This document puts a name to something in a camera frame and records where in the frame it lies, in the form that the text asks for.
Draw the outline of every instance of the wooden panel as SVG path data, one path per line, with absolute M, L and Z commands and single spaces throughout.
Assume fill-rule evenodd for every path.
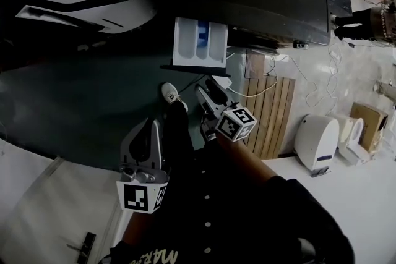
M 249 90 L 247 91 L 248 96 L 252 96 L 257 93 L 258 84 L 259 84 L 258 79 L 249 80 Z M 256 97 L 250 97 L 247 99 L 246 107 L 248 108 L 248 110 L 250 110 L 251 113 L 254 112 L 255 103 L 256 103 Z M 249 143 L 249 139 L 250 139 L 250 134 L 249 134 L 249 137 L 247 139 L 245 139 L 245 142 L 247 142 L 246 144 Z
M 247 54 L 245 78 L 262 79 L 264 77 L 265 55 Z
M 283 138 L 285 136 L 286 126 L 287 126 L 287 122 L 289 120 L 289 114 L 290 114 L 290 109 L 291 109 L 291 102 L 293 101 L 293 94 L 295 92 L 295 84 L 296 84 L 296 80 L 291 79 L 290 83 L 289 83 L 289 89 L 288 89 L 286 105 L 285 105 L 285 112 L 283 115 L 282 124 L 280 126 L 277 144 L 275 146 L 275 149 L 273 150 L 274 158 L 278 157 L 280 147 L 282 146 Z
M 285 106 L 286 106 L 287 93 L 288 93 L 288 89 L 289 89 L 289 83 L 290 83 L 290 79 L 283 79 L 278 114 L 277 114 L 277 117 L 275 120 L 275 125 L 273 127 L 272 138 L 271 138 L 271 142 L 270 142 L 270 147 L 268 149 L 267 158 L 273 158 L 273 151 L 277 144 L 280 126 L 282 124 L 283 115 L 285 113 Z
M 264 77 L 264 79 L 259 79 L 259 83 L 257 84 L 257 93 L 262 92 L 265 89 L 265 84 L 267 82 L 267 78 Z M 264 101 L 264 94 L 262 93 L 261 95 L 256 97 L 256 103 L 254 105 L 254 112 L 253 116 L 257 120 L 256 126 L 253 128 L 252 132 L 249 135 L 249 140 L 247 142 L 247 148 L 250 149 L 251 151 L 254 150 L 254 144 L 256 143 L 256 138 L 257 138 L 257 131 L 259 130 L 259 123 L 261 119 L 261 110 L 262 110 L 262 104 Z
M 261 158 L 263 158 L 263 159 L 267 158 L 268 150 L 270 147 L 270 142 L 272 139 L 272 132 L 273 132 L 273 128 L 275 127 L 275 121 L 276 121 L 277 114 L 278 114 L 280 95 L 282 93 L 282 85 L 283 85 L 283 78 L 278 77 L 278 82 L 275 86 L 275 93 L 273 96 L 270 121 L 268 123 L 268 128 L 267 128 L 267 135 L 265 136 L 265 140 L 264 140 L 264 144 L 263 144 L 262 152 L 261 152 Z
M 243 92 L 242 94 L 248 96 L 249 95 L 249 79 L 244 79 L 244 83 L 243 83 Z M 241 105 L 242 107 L 246 107 L 246 103 L 248 102 L 248 99 L 246 97 L 242 97 L 241 99 Z
M 275 81 L 276 81 L 276 77 L 267 76 L 267 83 L 265 87 L 266 88 L 271 87 L 275 83 Z M 259 129 L 257 131 L 256 144 L 254 145 L 254 150 L 253 150 L 253 153 L 258 157 L 261 156 L 265 136 L 267 135 L 267 128 L 268 128 L 270 113 L 272 109 L 272 101 L 273 101 L 274 93 L 275 93 L 275 87 L 267 90 L 264 93 L 264 102 L 262 105 Z

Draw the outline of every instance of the shoe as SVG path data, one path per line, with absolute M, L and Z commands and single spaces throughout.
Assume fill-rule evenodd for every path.
M 187 104 L 181 99 L 175 86 L 173 86 L 171 83 L 164 83 L 161 87 L 161 92 L 168 104 L 173 104 L 175 101 L 180 101 L 188 113 Z
M 330 37 L 331 38 L 338 38 L 340 41 L 342 41 L 343 40 L 343 37 L 342 36 L 338 36 L 338 35 L 336 35 L 335 34 L 335 32 L 338 30 L 338 28 L 337 29 L 331 29 L 331 31 L 330 31 Z
M 332 25 L 337 28 L 338 25 L 335 23 L 335 18 L 337 18 L 337 16 L 335 14 L 332 14 L 330 16 L 330 21 L 331 21 Z

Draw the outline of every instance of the tile floor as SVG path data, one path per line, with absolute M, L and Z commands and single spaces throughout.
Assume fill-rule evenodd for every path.
M 351 3 L 353 11 L 373 6 L 364 0 L 351 0 Z M 392 102 L 384 96 L 379 96 L 372 90 L 372 87 L 380 77 L 386 83 L 390 79 L 393 83 L 396 83 L 396 67 L 393 65 L 393 62 L 396 62 L 393 58 L 394 49 L 377 47 L 374 46 L 375 43 L 369 41 L 349 42 L 373 47 L 356 46 L 351 48 L 348 43 L 333 38 L 329 47 L 314 47 L 307 50 L 280 50 L 281 54 L 290 55 L 296 61 L 309 81 L 317 84 L 316 92 L 308 98 L 308 103 L 311 105 L 308 106 L 306 96 L 314 90 L 314 85 L 304 79 L 291 59 L 286 58 L 277 62 L 275 70 L 279 76 L 296 79 L 293 104 L 281 153 L 290 153 L 293 150 L 296 130 L 305 115 L 309 113 L 325 115 L 334 107 L 336 100 L 326 97 L 328 96 L 327 84 L 331 76 L 330 51 L 333 51 L 336 56 L 340 56 L 340 63 L 337 63 L 338 74 L 335 76 L 337 79 L 332 78 L 329 84 L 329 91 L 332 91 L 336 82 L 338 82 L 333 93 L 333 96 L 338 98 L 333 112 L 349 114 L 352 103 L 360 101 L 390 113 Z M 332 62 L 332 72 L 335 71 L 334 64 L 335 62 Z M 317 106 L 314 106 L 323 97 L 324 99 Z

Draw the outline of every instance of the person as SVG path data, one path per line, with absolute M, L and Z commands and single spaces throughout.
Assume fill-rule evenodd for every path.
M 396 7 L 392 1 L 389 6 L 374 7 L 366 10 L 355 11 L 349 17 L 331 16 L 335 25 L 334 35 L 343 40 L 380 41 L 395 43 L 396 37 Z
M 170 104 L 163 155 L 171 165 L 162 205 L 133 213 L 102 263 L 354 263 L 348 239 L 298 181 L 221 134 L 194 151 L 186 104 L 172 84 L 161 90 Z
M 377 81 L 374 84 L 373 90 L 380 95 L 388 97 L 394 104 L 396 104 L 396 87 L 391 84 Z

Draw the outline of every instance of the black pants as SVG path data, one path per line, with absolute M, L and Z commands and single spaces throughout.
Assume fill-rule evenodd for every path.
M 166 113 L 162 138 L 165 164 L 172 169 L 186 167 L 194 159 L 194 147 L 188 132 L 187 112 L 180 101 Z
M 349 38 L 352 40 L 373 40 L 374 34 L 371 28 L 370 9 L 355 11 L 351 17 L 337 17 L 335 24 L 339 26 L 334 34 L 340 40 Z M 349 24 L 360 24 L 356 27 L 344 27 Z

